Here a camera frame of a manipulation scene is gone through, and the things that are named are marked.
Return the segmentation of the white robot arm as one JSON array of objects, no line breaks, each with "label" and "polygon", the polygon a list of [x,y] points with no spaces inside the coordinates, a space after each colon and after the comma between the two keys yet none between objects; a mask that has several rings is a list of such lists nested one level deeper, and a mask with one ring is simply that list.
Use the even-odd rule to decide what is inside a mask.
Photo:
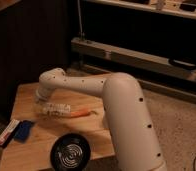
[{"label": "white robot arm", "polygon": [[56,89],[69,89],[102,99],[121,171],[167,171],[143,91],[126,73],[108,77],[70,77],[61,68],[39,76],[36,100],[46,102]]}]

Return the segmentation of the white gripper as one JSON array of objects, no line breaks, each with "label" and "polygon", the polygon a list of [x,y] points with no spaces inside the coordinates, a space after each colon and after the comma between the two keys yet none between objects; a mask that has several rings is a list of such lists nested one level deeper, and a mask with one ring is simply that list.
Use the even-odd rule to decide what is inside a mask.
[{"label": "white gripper", "polygon": [[53,89],[48,89],[44,86],[39,85],[35,92],[35,97],[37,101],[48,101],[53,94]]}]

